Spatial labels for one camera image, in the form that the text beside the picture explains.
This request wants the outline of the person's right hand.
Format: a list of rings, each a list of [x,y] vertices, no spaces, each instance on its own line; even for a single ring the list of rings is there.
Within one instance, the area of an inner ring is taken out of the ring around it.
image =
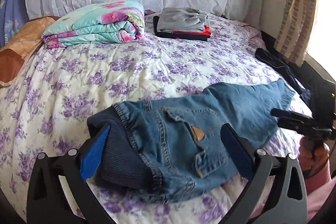
[[[310,150],[309,145],[313,143],[308,137],[300,140],[299,147],[299,164],[306,178],[317,174],[329,160],[329,146],[322,143],[315,150]]]

